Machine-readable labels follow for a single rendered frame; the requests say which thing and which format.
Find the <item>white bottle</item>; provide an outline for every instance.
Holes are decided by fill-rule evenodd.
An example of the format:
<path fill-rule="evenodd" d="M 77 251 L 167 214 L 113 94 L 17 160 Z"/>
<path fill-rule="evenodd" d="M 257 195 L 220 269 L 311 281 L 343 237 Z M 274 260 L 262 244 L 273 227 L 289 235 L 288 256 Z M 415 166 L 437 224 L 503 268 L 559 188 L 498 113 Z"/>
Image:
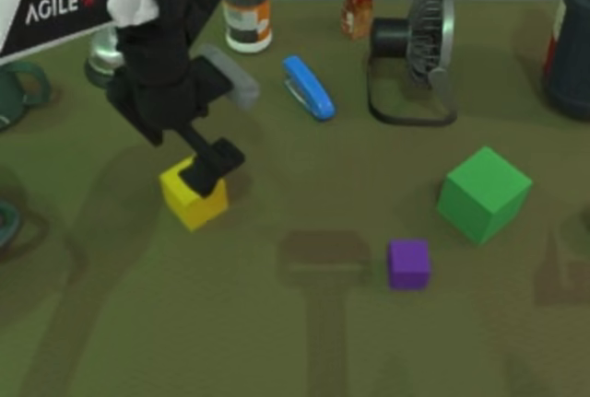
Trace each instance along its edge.
<path fill-rule="evenodd" d="M 226 41 L 239 53 L 259 53 L 273 38 L 270 0 L 223 0 Z"/>

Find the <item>table surface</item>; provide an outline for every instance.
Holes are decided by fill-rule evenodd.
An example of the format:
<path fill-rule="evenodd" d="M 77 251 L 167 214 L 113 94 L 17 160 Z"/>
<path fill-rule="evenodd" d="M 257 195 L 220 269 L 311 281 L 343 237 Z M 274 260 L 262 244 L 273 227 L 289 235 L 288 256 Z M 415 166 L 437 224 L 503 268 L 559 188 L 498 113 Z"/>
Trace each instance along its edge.
<path fill-rule="evenodd" d="M 157 180 L 188 148 L 173 135 L 151 148 L 86 83 L 88 39 L 33 57 L 56 90 L 0 139 L 2 197 L 27 221 L 0 264 L 3 396 L 585 397 L 590 130 L 539 90 L 555 4 L 457 5 L 461 117 L 443 129 L 371 118 L 367 43 L 340 36 L 339 6 L 275 4 L 272 47 L 238 58 L 259 103 L 220 100 L 198 126 L 247 163 L 228 178 L 230 210 L 193 234 Z M 222 32 L 217 15 L 202 41 Z M 332 94 L 333 121 L 284 89 L 294 53 Z M 379 73 L 384 110 L 432 104 L 403 64 Z M 435 202 L 482 146 L 535 185 L 476 248 Z M 386 243 L 414 237 L 430 242 L 431 285 L 391 292 Z"/>

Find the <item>cup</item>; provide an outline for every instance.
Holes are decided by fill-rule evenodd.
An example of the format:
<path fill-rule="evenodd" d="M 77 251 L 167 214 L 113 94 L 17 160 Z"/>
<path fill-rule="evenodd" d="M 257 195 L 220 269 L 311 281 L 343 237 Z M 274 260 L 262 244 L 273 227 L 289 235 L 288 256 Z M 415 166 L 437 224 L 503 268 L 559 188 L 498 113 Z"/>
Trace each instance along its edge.
<path fill-rule="evenodd" d="M 39 91 L 28 92 L 19 75 L 32 76 Z M 38 65 L 24 61 L 0 65 L 0 131 L 18 122 L 30 107 L 49 102 L 51 93 L 49 79 Z"/>

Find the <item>logo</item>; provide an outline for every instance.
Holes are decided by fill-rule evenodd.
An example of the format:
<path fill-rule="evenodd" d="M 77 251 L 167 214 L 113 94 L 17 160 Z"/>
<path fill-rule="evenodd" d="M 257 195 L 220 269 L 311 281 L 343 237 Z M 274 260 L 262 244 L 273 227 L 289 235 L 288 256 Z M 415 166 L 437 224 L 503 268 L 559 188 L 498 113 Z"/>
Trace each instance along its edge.
<path fill-rule="evenodd" d="M 80 8 L 92 7 L 97 0 L 41 0 L 38 3 L 30 3 L 27 11 L 25 25 L 57 18 L 62 15 L 77 12 Z"/>

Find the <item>green cube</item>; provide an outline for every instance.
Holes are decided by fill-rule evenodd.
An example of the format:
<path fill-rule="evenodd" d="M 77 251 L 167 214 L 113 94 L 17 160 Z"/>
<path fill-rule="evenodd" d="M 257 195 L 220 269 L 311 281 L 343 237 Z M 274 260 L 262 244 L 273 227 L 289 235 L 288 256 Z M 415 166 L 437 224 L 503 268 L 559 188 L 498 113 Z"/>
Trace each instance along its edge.
<path fill-rule="evenodd" d="M 516 217 L 533 182 L 484 146 L 446 176 L 439 213 L 477 244 Z"/>

